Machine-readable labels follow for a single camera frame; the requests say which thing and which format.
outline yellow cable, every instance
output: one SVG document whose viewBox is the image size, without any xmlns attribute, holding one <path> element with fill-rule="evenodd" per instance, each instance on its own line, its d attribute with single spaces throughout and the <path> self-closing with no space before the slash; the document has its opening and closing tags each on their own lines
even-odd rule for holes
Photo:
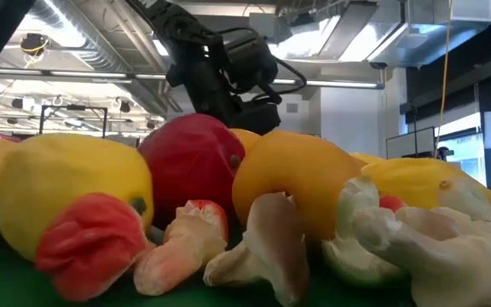
<svg viewBox="0 0 491 307">
<path fill-rule="evenodd" d="M 21 48 L 21 49 L 22 49 L 22 51 L 24 51 L 24 52 L 36 52 L 36 51 L 39 51 L 39 50 L 41 50 L 41 49 L 45 48 L 45 47 L 47 46 L 47 44 L 48 44 L 48 43 L 49 43 L 49 39 L 47 38 L 47 39 L 44 41 L 44 44 L 43 44 L 43 45 L 41 45 L 41 46 L 39 46 L 39 47 L 36 47 L 36 48 L 34 48 L 34 49 L 24 49 L 24 48 Z"/>
<path fill-rule="evenodd" d="M 443 120 L 444 105 L 447 102 L 447 76 L 448 76 L 448 48 L 450 45 L 450 24 L 452 23 L 453 0 L 450 0 L 450 8 L 448 10 L 448 25 L 447 25 L 447 51 L 444 55 L 444 72 L 442 73 L 442 100 L 441 100 L 441 117 L 439 122 L 439 133 L 436 136 L 435 143 L 435 159 L 439 154 L 439 141 L 441 141 L 441 127 Z"/>
</svg>

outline ceiling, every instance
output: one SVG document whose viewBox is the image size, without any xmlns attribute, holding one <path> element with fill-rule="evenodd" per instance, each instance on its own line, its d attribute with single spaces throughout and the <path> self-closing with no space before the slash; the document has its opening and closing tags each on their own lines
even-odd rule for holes
<svg viewBox="0 0 491 307">
<path fill-rule="evenodd" d="M 126 72 L 164 72 L 167 70 L 170 65 L 170 59 L 165 56 L 165 50 L 163 50 L 161 45 L 156 44 L 157 39 L 153 38 L 152 30 L 130 8 L 118 9 L 118 5 L 114 4 L 113 9 L 111 9 L 111 3 L 117 3 L 118 1 L 122 0 L 38 0 L 39 3 L 63 3 L 63 6 L 73 7 L 75 10 L 72 10 L 72 12 L 75 15 L 80 15 L 78 20 L 81 20 L 83 25 L 89 28 L 84 30 L 78 28 L 77 31 L 94 33 L 97 43 L 105 44 L 108 54 L 114 57 L 121 64 L 119 67 L 123 67 Z M 262 13 L 263 10 L 282 15 L 285 12 L 292 12 L 296 9 L 304 10 L 306 8 L 306 11 L 319 9 L 334 1 L 347 4 L 350 0 L 329 0 L 324 2 L 261 0 L 257 1 L 256 4 L 251 4 L 247 0 L 209 1 L 209 3 L 202 3 L 188 0 L 188 2 L 176 1 L 176 3 L 196 14 L 198 20 L 205 26 L 212 30 L 222 30 L 236 26 L 254 26 L 250 24 L 248 16 L 254 13 Z M 114 8 L 117 8 L 117 14 L 123 18 L 118 19 Z M 348 58 L 352 62 L 341 62 L 338 60 L 342 59 L 327 58 L 321 56 L 321 54 L 304 57 L 301 52 L 294 50 L 304 46 L 311 47 L 311 45 L 316 44 L 317 41 L 309 40 L 313 39 L 312 37 L 302 36 L 301 39 L 295 39 L 295 42 L 290 40 L 280 43 L 277 47 L 275 44 L 270 47 L 273 54 L 287 58 L 288 63 L 308 79 L 381 82 L 383 80 L 381 80 L 380 71 L 371 68 L 365 61 L 359 61 L 365 60 L 372 53 L 372 49 L 376 47 L 374 44 L 380 44 L 382 40 L 387 39 L 388 35 L 400 25 L 402 22 L 400 2 L 398 0 L 380 1 L 378 9 L 371 17 L 369 17 L 367 25 L 363 25 L 365 28 L 361 26 L 362 31 L 359 31 L 355 38 L 352 37 L 354 39 L 349 42 L 349 46 L 343 49 L 345 51 L 344 58 Z M 320 25 L 329 26 L 331 18 L 320 17 L 325 22 L 323 24 L 320 22 Z M 47 23 L 32 17 L 32 15 L 27 15 L 0 54 L 0 67 L 26 67 L 28 69 L 81 72 L 94 70 L 92 63 L 85 60 L 84 49 L 81 49 L 80 46 L 70 48 L 69 44 L 66 46 L 60 45 L 60 43 L 64 44 L 63 40 L 56 39 L 55 36 L 58 33 L 51 31 L 47 25 Z M 318 32 L 316 35 L 323 36 L 322 32 Z M 32 61 L 32 58 L 25 55 L 20 49 L 20 41 L 27 33 L 42 33 L 52 38 L 42 57 L 38 58 L 38 61 Z M 236 35 L 239 36 L 239 34 L 235 34 L 234 36 L 225 37 L 225 39 L 237 38 Z M 148 38 L 150 43 L 148 47 L 151 49 L 143 47 L 145 44 L 142 44 L 142 39 L 144 38 Z M 333 43 L 338 44 L 345 39 L 342 38 L 340 41 Z M 296 77 L 287 70 L 280 69 L 278 78 Z M 162 118 L 165 118 L 168 113 L 182 113 L 183 110 L 190 112 L 192 109 L 190 100 L 187 95 L 183 94 L 184 89 L 181 87 L 165 94 L 165 84 L 161 83 L 161 81 L 149 80 L 133 85 L 135 87 L 107 83 L 103 80 L 96 80 L 96 83 L 91 81 L 72 83 L 0 79 L 0 128 L 30 133 L 38 129 L 38 116 L 43 104 L 56 103 L 61 104 L 63 107 L 67 104 L 77 104 L 86 107 L 107 107 L 108 131 L 113 133 L 121 131 L 140 136 L 146 135 L 151 131 L 147 124 L 155 124 L 155 127 L 163 124 Z M 133 91 L 136 88 L 143 90 L 142 96 L 139 96 L 140 98 L 137 98 L 136 92 Z M 308 100 L 315 91 L 316 88 L 308 87 L 298 94 L 302 95 L 304 100 Z M 12 107 L 12 102 L 16 99 L 22 100 L 23 108 Z M 119 104 L 122 101 L 130 101 L 129 112 L 123 113 L 120 111 Z M 12 116 L 17 119 L 17 124 L 14 120 L 9 120 Z M 73 129 L 99 135 L 102 123 L 97 120 L 98 117 L 102 117 L 102 114 L 100 112 L 95 113 L 92 110 L 82 112 L 66 110 L 65 108 L 58 112 L 52 110 L 51 118 L 45 123 L 44 129 L 70 130 L 69 119 L 82 118 L 84 125 L 81 128 Z"/>
</svg>

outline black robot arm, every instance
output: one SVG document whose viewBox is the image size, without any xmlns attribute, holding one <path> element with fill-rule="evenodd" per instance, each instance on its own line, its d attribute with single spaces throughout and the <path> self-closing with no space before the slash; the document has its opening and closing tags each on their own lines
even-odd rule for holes
<svg viewBox="0 0 491 307">
<path fill-rule="evenodd" d="M 146 8 L 138 0 L 126 2 L 151 26 L 166 47 L 172 65 L 166 79 L 172 87 L 184 85 L 197 113 L 209 114 L 228 127 L 258 134 L 270 132 L 280 124 L 277 104 L 282 93 L 269 84 L 278 74 L 278 63 L 264 39 L 251 28 L 231 28 L 214 32 L 202 26 L 187 10 L 174 3 L 158 0 Z M 223 35 L 243 31 L 244 37 L 224 43 Z M 306 78 L 297 72 L 301 84 Z M 258 86 L 264 94 L 243 102 L 244 94 Z"/>
</svg>

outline green surface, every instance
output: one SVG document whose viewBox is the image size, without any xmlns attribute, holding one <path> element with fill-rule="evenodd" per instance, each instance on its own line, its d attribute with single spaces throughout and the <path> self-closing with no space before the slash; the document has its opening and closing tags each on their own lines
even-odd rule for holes
<svg viewBox="0 0 491 307">
<path fill-rule="evenodd" d="M 335 277 L 321 261 L 310 261 L 311 284 L 303 306 L 326 307 L 412 307 L 409 289 L 358 289 L 348 287 Z M 0 306 L 126 306 L 126 307 L 269 307 L 278 306 L 268 284 L 236 289 L 209 288 L 197 275 L 174 291 L 157 298 L 138 294 L 129 275 L 121 278 L 107 293 L 87 304 L 62 301 L 33 265 L 20 259 L 0 240 Z"/>
</svg>

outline window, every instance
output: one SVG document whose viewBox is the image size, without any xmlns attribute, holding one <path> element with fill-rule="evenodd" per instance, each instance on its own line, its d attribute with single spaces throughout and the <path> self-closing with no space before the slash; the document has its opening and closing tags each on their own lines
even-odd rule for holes
<svg viewBox="0 0 491 307">
<path fill-rule="evenodd" d="M 439 148 L 446 147 L 454 151 L 447 157 L 447 162 L 459 163 L 459 168 L 486 186 L 486 169 L 484 168 L 484 143 L 482 133 L 459 136 L 439 142 Z"/>
</svg>

